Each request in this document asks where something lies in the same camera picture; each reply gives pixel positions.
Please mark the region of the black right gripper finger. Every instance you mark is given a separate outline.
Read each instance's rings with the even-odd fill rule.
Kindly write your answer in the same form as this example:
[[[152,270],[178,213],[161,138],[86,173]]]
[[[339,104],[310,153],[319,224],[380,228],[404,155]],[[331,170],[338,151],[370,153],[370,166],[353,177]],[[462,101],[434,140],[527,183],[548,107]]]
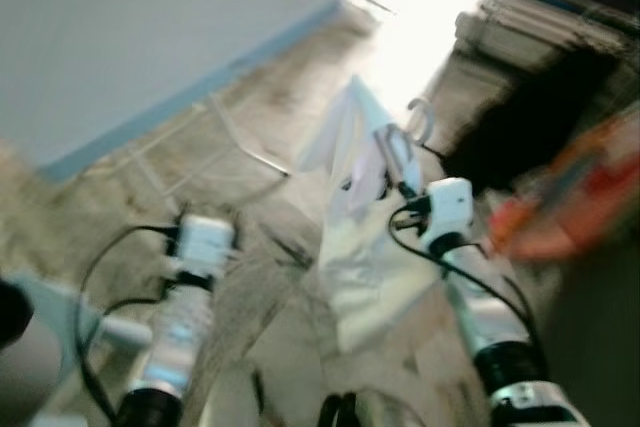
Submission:
[[[397,127],[383,126],[378,133],[378,149],[383,158],[385,171],[389,183],[403,183],[403,165],[396,148],[393,147],[393,138],[396,136]]]
[[[399,129],[396,130],[396,158],[402,183],[412,191],[421,191],[421,168],[415,145]]]

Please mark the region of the clear plastic clothes hanger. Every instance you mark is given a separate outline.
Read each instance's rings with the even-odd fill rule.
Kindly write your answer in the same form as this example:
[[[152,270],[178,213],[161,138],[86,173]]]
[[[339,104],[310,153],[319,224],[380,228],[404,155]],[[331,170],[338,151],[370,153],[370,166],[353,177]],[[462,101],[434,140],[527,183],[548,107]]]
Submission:
[[[390,122],[387,126],[394,126],[404,131],[404,134],[406,134],[413,145],[415,145],[417,157],[419,157],[420,151],[433,152],[428,147],[430,136],[433,135],[436,124],[435,110],[431,107],[431,103],[421,97],[413,98],[410,103],[407,103],[406,108],[407,111],[410,112],[410,120],[408,120],[407,124]],[[380,129],[376,130],[374,134],[376,145],[378,145],[378,133]],[[396,136],[393,138],[393,147],[396,148]],[[387,171],[385,171],[384,179],[387,181],[388,191],[394,191],[394,193],[398,194],[401,193],[402,183],[389,183]]]

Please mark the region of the white shirt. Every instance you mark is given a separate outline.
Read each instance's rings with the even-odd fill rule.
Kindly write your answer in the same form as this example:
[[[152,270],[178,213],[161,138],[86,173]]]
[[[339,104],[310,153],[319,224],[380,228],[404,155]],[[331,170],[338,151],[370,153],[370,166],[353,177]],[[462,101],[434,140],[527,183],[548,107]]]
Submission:
[[[342,354],[375,343],[440,277],[398,247],[387,229],[404,198],[387,190],[374,134],[392,122],[392,112],[364,79],[352,76],[293,159],[298,171],[321,176],[317,289],[332,314],[335,348]],[[419,162],[424,190],[440,171],[421,151]]]

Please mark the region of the grey right robot leg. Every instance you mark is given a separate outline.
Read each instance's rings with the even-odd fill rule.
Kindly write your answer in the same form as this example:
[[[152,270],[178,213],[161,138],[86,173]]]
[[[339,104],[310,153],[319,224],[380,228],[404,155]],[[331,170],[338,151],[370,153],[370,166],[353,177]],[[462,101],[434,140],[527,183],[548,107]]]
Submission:
[[[316,427],[425,427],[403,401],[376,391],[334,392],[321,405]]]

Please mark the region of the blue-grey folding table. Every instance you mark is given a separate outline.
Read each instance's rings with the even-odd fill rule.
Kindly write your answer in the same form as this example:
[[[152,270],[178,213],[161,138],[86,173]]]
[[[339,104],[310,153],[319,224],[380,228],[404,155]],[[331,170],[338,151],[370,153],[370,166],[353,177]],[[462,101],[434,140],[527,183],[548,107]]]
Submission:
[[[291,48],[340,0],[0,0],[0,140],[64,181]]]

